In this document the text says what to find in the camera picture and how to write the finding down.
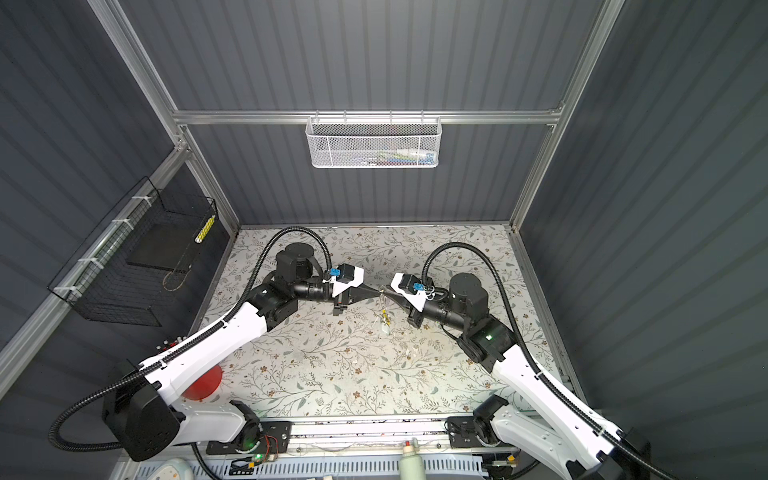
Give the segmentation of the large keyring with yellow grip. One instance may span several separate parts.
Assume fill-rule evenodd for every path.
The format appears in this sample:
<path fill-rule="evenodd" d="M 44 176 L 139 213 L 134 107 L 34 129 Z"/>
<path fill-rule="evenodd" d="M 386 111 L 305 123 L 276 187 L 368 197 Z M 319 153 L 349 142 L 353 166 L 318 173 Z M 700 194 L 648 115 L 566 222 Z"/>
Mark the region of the large keyring with yellow grip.
<path fill-rule="evenodd" d="M 392 320 L 386 305 L 386 300 L 387 298 L 383 295 L 378 298 L 379 324 L 382 333 L 385 335 L 390 335 Z"/>

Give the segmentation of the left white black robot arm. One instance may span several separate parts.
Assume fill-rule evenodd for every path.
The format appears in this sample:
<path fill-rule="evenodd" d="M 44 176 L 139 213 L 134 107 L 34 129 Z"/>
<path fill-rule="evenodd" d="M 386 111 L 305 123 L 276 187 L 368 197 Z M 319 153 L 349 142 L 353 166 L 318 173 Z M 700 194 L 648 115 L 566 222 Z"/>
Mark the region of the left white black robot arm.
<path fill-rule="evenodd" d="M 360 267 L 340 264 L 320 271 L 313 248 L 292 243 L 276 255 L 276 268 L 252 288 L 232 319 L 221 319 L 169 350 L 145 360 L 158 370 L 106 395 L 102 419 L 121 449 L 137 462 L 170 446 L 216 441 L 250 453 L 263 436 L 260 420 L 244 402 L 195 407 L 189 388 L 243 345 L 265 335 L 297 312 L 302 300 L 329 302 L 334 314 L 378 296 Z"/>

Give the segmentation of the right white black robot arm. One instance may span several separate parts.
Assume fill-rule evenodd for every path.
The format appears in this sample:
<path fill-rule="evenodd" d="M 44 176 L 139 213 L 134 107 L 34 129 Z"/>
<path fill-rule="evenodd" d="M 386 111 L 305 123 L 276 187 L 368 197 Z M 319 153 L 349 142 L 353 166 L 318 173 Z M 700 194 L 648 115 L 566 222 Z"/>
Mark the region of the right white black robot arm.
<path fill-rule="evenodd" d="M 641 464 L 650 457 L 649 442 L 634 431 L 622 432 L 527 360 L 513 330 L 490 313 L 488 293 L 475 275 L 457 274 L 442 289 L 397 273 L 385 294 L 408 311 L 414 327 L 430 319 L 460 330 L 456 342 L 462 351 L 540 417 L 533 420 L 494 394 L 473 412 L 481 442 L 518 447 L 563 479 L 650 478 Z"/>

